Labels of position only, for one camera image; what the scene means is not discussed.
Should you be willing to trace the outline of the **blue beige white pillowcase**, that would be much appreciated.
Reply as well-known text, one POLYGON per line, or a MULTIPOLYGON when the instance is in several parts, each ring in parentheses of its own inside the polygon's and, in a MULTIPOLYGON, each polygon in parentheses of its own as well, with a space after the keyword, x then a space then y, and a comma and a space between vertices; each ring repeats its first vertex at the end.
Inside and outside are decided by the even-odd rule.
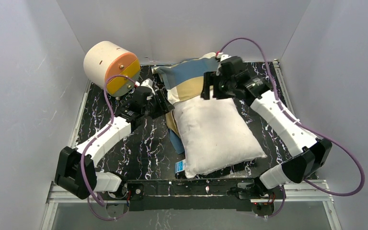
POLYGON ((227 102, 200 97, 204 73, 218 68, 215 55, 212 52, 201 58, 154 68, 154 73, 162 78, 167 100, 177 107, 165 116, 170 141, 177 154, 189 148, 190 156, 204 157, 223 146, 213 138, 218 132, 228 130, 230 117, 219 112, 227 102))

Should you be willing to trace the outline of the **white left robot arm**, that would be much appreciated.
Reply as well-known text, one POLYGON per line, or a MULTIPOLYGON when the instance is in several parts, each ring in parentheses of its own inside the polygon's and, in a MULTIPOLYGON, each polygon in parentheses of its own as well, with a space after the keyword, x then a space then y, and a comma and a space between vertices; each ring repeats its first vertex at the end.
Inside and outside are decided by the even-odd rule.
POLYGON ((109 105, 110 121, 85 142, 65 146, 59 154, 55 184, 74 194, 79 199, 92 197, 104 206, 102 192, 117 192, 124 183, 114 172, 97 172, 98 162, 119 141, 133 133, 147 117, 152 119, 174 110, 165 94, 153 88, 150 79, 133 82, 131 96, 116 109, 109 105))

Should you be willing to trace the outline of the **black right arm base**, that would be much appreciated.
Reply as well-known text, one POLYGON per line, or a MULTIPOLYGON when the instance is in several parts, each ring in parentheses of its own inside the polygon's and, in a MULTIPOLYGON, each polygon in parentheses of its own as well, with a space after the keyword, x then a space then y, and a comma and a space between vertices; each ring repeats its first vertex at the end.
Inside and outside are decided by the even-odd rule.
POLYGON ((283 209, 286 201, 286 192, 282 185, 266 189, 259 182, 241 181, 227 191, 239 200, 249 200, 255 216, 269 219, 283 209))

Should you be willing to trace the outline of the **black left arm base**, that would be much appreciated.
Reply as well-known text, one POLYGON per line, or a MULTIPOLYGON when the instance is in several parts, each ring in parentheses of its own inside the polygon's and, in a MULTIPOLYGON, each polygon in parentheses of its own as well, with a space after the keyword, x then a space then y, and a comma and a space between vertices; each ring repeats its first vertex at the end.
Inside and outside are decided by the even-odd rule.
POLYGON ((122 183, 116 192, 100 191, 108 217, 122 217, 129 212, 133 201, 142 200, 144 183, 144 180, 128 180, 122 183))

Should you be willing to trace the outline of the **aluminium table frame rail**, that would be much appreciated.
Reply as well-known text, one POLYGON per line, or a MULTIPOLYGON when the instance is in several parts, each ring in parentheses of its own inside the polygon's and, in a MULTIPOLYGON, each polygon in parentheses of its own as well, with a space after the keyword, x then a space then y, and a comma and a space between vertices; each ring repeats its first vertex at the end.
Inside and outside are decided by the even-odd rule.
MULTIPOLYGON (((205 176, 186 179, 175 173, 174 165, 184 158, 177 154, 171 141, 165 116, 147 117, 133 133, 118 142, 99 161, 98 170, 117 172, 123 181, 144 180, 142 200, 133 201, 130 211, 143 214, 147 210, 236 210, 242 215, 252 212, 249 200, 239 200, 227 191, 241 181, 252 181, 270 166, 288 160, 291 155, 277 133, 244 102, 235 101, 238 112, 255 135, 267 157, 242 162, 205 176)), ((286 201, 276 215, 281 230, 339 230, 341 224, 334 209, 333 198, 319 188, 325 180, 313 174, 310 183, 287 184, 286 201)))

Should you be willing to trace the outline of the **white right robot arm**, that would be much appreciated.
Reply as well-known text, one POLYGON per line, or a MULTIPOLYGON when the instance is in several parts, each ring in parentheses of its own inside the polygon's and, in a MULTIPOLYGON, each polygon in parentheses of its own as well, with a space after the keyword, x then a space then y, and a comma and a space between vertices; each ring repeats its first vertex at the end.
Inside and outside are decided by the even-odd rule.
POLYGON ((238 56, 218 54, 214 97, 235 97, 258 113, 286 145, 291 158, 255 178, 261 191, 290 182, 301 183, 323 166, 332 143, 299 127, 299 120, 278 99, 276 90, 262 75, 252 75, 238 56))

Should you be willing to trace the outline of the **white pillow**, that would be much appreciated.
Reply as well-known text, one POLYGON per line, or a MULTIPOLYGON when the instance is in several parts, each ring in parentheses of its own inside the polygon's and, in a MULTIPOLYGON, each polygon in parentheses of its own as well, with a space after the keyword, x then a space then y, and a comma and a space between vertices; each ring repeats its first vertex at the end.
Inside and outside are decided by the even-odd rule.
POLYGON ((172 114, 184 146, 186 178, 267 157, 232 98, 197 96, 175 103, 172 114))

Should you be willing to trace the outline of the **round cream drawer cabinet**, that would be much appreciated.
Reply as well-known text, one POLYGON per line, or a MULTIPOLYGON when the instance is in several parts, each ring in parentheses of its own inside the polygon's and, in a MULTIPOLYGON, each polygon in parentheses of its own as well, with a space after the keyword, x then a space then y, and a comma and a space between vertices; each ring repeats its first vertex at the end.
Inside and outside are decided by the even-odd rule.
POLYGON ((86 53, 83 61, 88 79, 103 88, 113 97, 121 97, 134 88, 140 75, 138 57, 110 42, 102 41, 86 53))

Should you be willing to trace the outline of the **blue pillow label tag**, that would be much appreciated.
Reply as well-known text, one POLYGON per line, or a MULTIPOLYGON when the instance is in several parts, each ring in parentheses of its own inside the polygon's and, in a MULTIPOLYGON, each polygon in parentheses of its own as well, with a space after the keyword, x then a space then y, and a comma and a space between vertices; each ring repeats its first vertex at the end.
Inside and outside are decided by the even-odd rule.
POLYGON ((176 174, 180 173, 180 172, 184 172, 185 168, 186 168, 186 159, 183 159, 183 160, 175 163, 174 172, 176 174))

